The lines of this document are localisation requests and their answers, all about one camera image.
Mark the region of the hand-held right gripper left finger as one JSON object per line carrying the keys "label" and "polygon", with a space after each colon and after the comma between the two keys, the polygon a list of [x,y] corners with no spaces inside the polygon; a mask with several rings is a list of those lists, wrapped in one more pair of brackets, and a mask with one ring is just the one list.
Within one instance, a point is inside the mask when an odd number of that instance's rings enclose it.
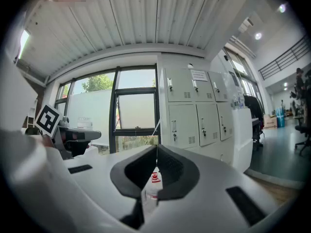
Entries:
{"label": "hand-held right gripper left finger", "polygon": [[156,167],[156,146],[151,145],[118,163],[110,171],[110,179],[126,197],[139,199]]}

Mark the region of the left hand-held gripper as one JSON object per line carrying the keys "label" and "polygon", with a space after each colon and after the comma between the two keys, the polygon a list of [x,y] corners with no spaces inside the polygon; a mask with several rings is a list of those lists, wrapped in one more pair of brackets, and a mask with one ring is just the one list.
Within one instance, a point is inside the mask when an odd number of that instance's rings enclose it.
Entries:
{"label": "left hand-held gripper", "polygon": [[35,126],[52,139],[63,159],[83,155],[91,141],[101,137],[100,131],[71,128],[69,118],[48,104],[41,108]]}

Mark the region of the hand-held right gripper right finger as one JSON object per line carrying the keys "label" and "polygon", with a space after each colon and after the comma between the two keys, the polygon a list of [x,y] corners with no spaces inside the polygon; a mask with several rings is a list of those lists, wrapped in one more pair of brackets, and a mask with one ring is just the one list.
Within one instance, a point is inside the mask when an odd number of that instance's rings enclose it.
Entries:
{"label": "hand-held right gripper right finger", "polygon": [[163,189],[158,200],[177,200],[185,197],[197,185],[200,172],[190,159],[164,145],[157,147],[157,167],[161,173]]}

